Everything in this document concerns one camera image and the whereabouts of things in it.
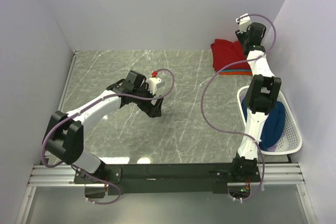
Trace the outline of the red t shirt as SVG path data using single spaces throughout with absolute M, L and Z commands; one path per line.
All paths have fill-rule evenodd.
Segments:
M 213 68 L 216 72 L 219 72 L 228 64 L 246 59 L 239 41 L 231 42 L 224 39 L 215 39 L 211 44 L 211 50 L 213 55 Z M 251 69 L 247 62 L 243 62 L 227 67 L 226 69 L 222 70 L 220 74 L 251 75 Z

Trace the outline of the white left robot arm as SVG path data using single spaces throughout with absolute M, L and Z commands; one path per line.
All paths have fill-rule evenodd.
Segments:
M 160 117 L 163 98 L 155 103 L 152 103 L 152 99 L 163 86 L 164 81 L 157 77 L 156 72 L 146 78 L 131 70 L 126 78 L 109 85 L 85 105 L 67 113 L 53 113 L 43 140 L 43 150 L 68 165 L 85 170 L 87 178 L 93 183 L 107 179 L 109 173 L 105 163 L 84 148 L 86 130 L 96 125 L 105 115 L 130 103 L 136 104 L 151 118 Z

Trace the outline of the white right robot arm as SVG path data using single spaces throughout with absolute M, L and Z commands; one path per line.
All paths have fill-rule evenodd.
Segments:
M 244 99 L 247 121 L 243 139 L 230 169 L 232 179 L 241 182 L 258 172 L 257 159 L 261 134 L 271 110 L 276 105 L 281 79 L 275 77 L 270 70 L 266 50 L 261 45 L 266 26 L 250 19 L 238 20 L 237 24 L 239 30 L 236 31 L 236 36 L 253 74 Z

